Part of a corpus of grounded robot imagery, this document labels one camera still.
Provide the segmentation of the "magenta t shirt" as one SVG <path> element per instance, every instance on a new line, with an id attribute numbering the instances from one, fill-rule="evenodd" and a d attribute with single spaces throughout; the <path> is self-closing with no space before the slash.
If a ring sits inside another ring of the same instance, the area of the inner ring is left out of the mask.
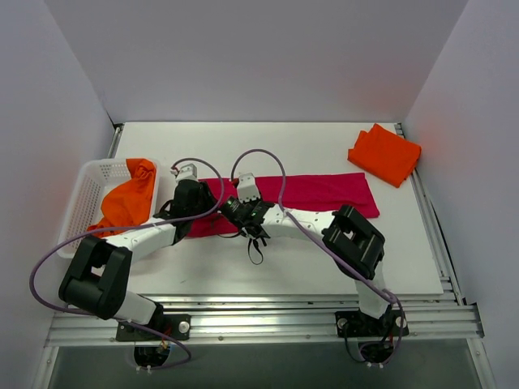
<path id="1" fill-rule="evenodd" d="M 207 178 L 202 181 L 208 183 L 212 194 L 218 199 L 221 193 L 218 179 Z M 236 195 L 237 191 L 229 178 L 224 178 L 224 183 L 226 201 L 231 195 Z M 257 177 L 255 183 L 263 200 L 277 203 L 281 176 Z M 367 219 L 380 215 L 364 173 L 287 176 L 282 203 L 284 207 L 315 212 L 335 211 L 342 205 L 350 205 Z M 237 231 L 230 222 L 213 214 L 195 220 L 187 236 L 201 238 L 234 234 Z"/>

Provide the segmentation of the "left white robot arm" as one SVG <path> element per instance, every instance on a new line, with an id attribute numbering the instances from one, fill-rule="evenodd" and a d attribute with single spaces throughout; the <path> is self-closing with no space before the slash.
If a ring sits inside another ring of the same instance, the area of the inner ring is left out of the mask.
<path id="1" fill-rule="evenodd" d="M 59 298 L 98 318 L 134 322 L 135 331 L 144 339 L 156 339 L 164 328 L 161 308 L 127 290 L 131 265 L 179 243 L 191 231 L 193 217 L 216 204 L 207 182 L 183 179 L 174 197 L 147 221 L 149 228 L 105 238 L 85 237 L 59 287 Z"/>

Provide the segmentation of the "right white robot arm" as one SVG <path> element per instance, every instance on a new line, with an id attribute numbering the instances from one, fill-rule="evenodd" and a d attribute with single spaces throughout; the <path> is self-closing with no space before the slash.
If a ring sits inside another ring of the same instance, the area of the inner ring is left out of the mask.
<path id="1" fill-rule="evenodd" d="M 220 206 L 220 213 L 252 241 L 293 238 L 315 243 L 344 275 L 355 280 L 362 329 L 376 335 L 389 325 L 388 311 L 396 298 L 387 290 L 384 275 L 377 272 L 385 238 L 354 207 L 311 212 L 264 201 L 242 203 L 230 197 Z"/>

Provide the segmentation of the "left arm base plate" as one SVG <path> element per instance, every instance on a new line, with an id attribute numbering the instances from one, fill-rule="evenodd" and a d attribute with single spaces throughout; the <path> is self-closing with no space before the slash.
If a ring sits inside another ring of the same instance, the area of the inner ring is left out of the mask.
<path id="1" fill-rule="evenodd" d="M 188 340 L 190 338 L 191 316 L 189 314 L 166 314 L 160 322 L 149 323 L 147 327 L 176 340 Z M 161 337 L 122 323 L 118 324 L 115 339 L 118 342 L 145 342 L 158 341 Z"/>

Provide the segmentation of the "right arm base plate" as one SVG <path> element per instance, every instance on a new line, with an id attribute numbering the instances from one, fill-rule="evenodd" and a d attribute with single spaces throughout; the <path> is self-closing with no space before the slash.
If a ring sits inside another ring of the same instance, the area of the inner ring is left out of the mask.
<path id="1" fill-rule="evenodd" d="M 380 318 L 372 318 L 360 310 L 337 311 L 334 315 L 337 335 L 341 338 L 399 336 L 402 324 L 401 334 L 410 333 L 407 322 L 401 320 L 401 312 L 396 310 L 389 310 Z"/>

